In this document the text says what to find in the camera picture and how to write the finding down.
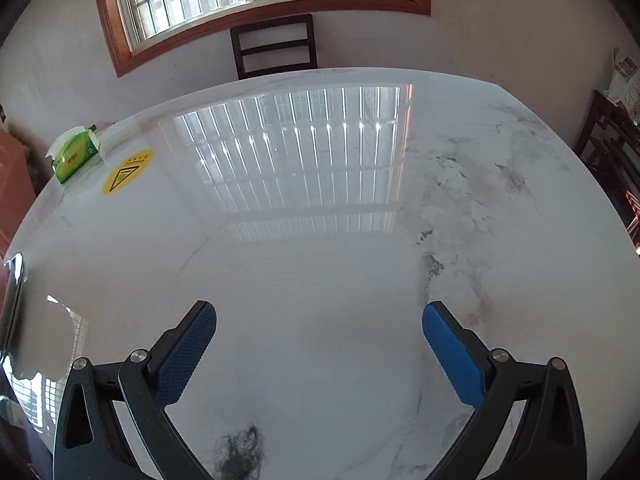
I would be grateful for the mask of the yellow warning sticker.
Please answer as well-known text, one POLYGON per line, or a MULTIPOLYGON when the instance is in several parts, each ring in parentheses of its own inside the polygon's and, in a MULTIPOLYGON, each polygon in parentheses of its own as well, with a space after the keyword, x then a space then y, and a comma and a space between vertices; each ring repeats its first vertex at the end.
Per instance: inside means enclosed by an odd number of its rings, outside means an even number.
POLYGON ((124 188, 141 174, 152 160, 153 152, 151 150, 137 152, 123 160, 106 179, 103 193, 105 195, 113 194, 124 188))

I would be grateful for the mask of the dark wooden chair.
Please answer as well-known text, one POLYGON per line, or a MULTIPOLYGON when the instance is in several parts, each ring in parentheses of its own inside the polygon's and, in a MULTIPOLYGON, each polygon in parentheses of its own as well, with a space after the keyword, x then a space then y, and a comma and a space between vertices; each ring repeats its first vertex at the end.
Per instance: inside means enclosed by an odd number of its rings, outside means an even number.
POLYGON ((232 27, 230 37, 239 80, 318 68, 310 13, 232 27))

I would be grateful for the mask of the green tissue pack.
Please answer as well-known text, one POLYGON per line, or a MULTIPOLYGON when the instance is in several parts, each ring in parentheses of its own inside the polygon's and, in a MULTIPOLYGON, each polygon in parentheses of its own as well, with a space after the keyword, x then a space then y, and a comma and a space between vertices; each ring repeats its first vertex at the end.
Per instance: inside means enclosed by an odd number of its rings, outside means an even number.
POLYGON ((58 136, 47 151, 51 167, 58 180, 64 184, 99 153, 100 142, 96 137, 96 126, 74 127, 58 136))

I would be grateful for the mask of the dark wooden side cabinet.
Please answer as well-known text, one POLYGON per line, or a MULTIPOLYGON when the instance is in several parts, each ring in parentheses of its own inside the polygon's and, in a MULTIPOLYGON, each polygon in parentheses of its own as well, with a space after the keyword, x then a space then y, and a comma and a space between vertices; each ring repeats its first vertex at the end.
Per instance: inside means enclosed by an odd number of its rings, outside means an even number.
POLYGON ((594 90, 574 153, 603 188, 639 252, 639 126, 594 90))

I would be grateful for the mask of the pink cloth covered furniture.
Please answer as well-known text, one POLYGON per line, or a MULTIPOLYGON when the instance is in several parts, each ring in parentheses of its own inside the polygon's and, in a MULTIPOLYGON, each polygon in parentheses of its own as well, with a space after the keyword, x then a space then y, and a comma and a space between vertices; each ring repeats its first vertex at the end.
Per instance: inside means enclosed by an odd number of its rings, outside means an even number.
POLYGON ((4 257, 36 199, 28 170, 29 148, 6 131, 0 141, 0 252, 4 257))

